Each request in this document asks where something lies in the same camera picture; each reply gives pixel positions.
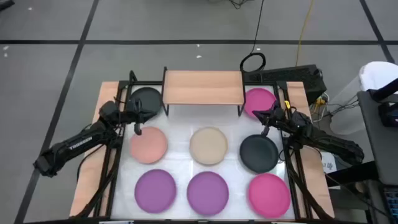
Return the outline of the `purple round plate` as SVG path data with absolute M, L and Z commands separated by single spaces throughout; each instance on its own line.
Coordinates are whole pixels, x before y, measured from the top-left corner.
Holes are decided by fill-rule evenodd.
M 205 171 L 195 175 L 187 187 L 187 200 L 199 215 L 219 214 L 228 203 L 229 189 L 222 176 Z
M 142 174 L 134 188 L 137 205 L 147 213 L 168 210 L 176 195 L 177 186 L 174 178 L 162 169 L 152 169 Z

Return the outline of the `white table mat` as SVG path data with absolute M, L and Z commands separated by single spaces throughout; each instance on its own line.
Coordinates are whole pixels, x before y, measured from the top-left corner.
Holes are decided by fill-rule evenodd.
M 119 172 L 114 191 L 112 219 L 128 220 L 204 220 L 206 217 L 189 206 L 187 187 L 196 174 L 203 171 L 216 172 L 226 181 L 229 200 L 226 207 L 214 220 L 292 220 L 295 213 L 292 207 L 279 216 L 256 213 L 248 199 L 249 183 L 256 173 L 241 162 L 239 147 L 243 140 L 252 134 L 261 134 L 261 123 L 250 116 L 238 115 L 237 108 L 230 105 L 172 105 L 169 114 L 161 111 L 155 118 L 145 123 L 146 127 L 159 128 L 167 138 L 167 151 L 162 158 L 152 164 L 143 164 L 131 156 L 130 139 L 134 126 L 126 126 L 123 149 L 119 162 Z M 190 138 L 195 131 L 205 128 L 218 128 L 227 138 L 228 150 L 224 159 L 213 166 L 195 161 L 189 152 Z M 177 184 L 177 196 L 169 209 L 161 213 L 148 213 L 141 209 L 135 199 L 136 182 L 147 171 L 162 169 L 171 174 Z

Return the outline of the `black computer box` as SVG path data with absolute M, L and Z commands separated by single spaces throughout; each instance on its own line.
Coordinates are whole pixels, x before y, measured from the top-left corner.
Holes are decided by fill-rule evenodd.
M 326 92 L 322 71 L 316 65 L 278 68 L 249 72 L 243 75 L 244 83 L 267 83 L 276 81 L 302 82 L 309 105 Z

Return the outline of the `beige round plate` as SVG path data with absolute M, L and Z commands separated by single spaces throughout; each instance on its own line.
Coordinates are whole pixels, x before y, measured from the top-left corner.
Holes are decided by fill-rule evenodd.
M 228 140 L 221 130 L 205 127 L 195 131 L 190 138 L 190 154 L 206 166 L 220 163 L 228 151 Z

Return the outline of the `black round plate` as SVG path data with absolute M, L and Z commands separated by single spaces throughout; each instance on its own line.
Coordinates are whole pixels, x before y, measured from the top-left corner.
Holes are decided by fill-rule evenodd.
M 246 137 L 239 147 L 239 156 L 242 163 L 257 174 L 271 171 L 279 158 L 275 143 L 261 134 Z
M 142 101 L 142 105 L 145 109 L 156 111 L 156 116 L 162 108 L 161 94 L 155 88 L 143 87 L 135 90 L 129 97 L 128 101 L 134 101 L 136 99 L 140 99 Z

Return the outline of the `wooden shelf with black legs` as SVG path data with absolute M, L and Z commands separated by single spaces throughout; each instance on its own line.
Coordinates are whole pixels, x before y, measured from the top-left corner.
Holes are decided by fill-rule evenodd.
M 221 70 L 169 70 L 164 68 L 162 102 L 170 105 L 235 105 L 241 116 L 246 104 L 243 73 Z

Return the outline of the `white plastic bin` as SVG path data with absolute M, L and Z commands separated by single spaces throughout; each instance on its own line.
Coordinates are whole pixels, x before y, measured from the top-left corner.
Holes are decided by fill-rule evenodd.
M 363 65 L 358 74 L 330 101 L 330 129 L 339 135 L 349 135 L 364 129 L 357 92 L 377 90 L 398 78 L 398 65 L 375 61 Z

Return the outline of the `power strip with plugs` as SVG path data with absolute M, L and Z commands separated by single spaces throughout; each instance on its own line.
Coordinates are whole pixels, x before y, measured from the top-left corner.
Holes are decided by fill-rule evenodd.
M 325 106 L 329 102 L 329 95 L 327 93 L 322 93 L 312 104 L 311 114 L 316 113 L 322 106 Z

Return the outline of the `pink round plate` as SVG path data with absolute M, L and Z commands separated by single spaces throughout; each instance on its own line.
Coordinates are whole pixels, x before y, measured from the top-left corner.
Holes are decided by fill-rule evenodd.
M 269 90 L 253 88 L 246 92 L 244 111 L 250 118 L 255 118 L 253 111 L 269 110 L 275 101 L 276 97 Z
M 279 218 L 290 207 L 290 192 L 285 182 L 274 174 L 255 176 L 248 185 L 250 208 L 265 218 Z

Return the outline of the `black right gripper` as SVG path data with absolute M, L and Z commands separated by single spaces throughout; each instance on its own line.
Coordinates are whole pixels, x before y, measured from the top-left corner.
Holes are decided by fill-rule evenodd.
M 262 135 L 267 136 L 270 130 L 270 125 L 274 126 L 279 121 L 285 120 L 285 112 L 280 107 L 279 103 L 274 103 L 270 109 L 265 111 L 254 110 L 253 115 L 261 122 L 264 126 Z

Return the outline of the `black keyboard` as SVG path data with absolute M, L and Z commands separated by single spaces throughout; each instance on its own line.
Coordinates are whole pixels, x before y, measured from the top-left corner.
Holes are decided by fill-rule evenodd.
M 386 207 L 389 213 L 398 223 L 398 187 L 384 187 L 383 194 L 386 200 Z

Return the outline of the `salmon round plate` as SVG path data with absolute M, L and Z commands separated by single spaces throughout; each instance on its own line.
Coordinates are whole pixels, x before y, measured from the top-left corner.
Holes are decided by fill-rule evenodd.
M 167 152 L 166 135 L 156 127 L 144 127 L 141 135 L 130 138 L 130 155 L 137 162 L 152 164 L 159 161 Z

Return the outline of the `white paper label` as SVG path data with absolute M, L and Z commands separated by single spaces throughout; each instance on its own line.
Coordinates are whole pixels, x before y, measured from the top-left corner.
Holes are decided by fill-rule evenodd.
M 321 152 L 323 171 L 327 174 L 337 171 L 335 157 L 329 152 Z

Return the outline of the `dark grey desk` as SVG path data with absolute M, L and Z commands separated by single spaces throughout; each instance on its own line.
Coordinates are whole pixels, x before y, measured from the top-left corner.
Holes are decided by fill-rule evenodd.
M 379 104 L 369 92 L 357 93 L 380 181 L 398 185 L 398 128 L 385 127 L 378 113 Z

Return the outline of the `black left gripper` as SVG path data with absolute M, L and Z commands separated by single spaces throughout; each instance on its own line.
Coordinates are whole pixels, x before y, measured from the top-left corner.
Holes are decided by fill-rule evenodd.
M 141 135 L 141 125 L 139 123 L 145 123 L 157 114 L 156 111 L 147 110 L 143 107 L 142 101 L 136 99 L 134 101 L 129 100 L 123 111 L 123 122 L 124 123 L 135 123 L 134 132 L 137 135 Z

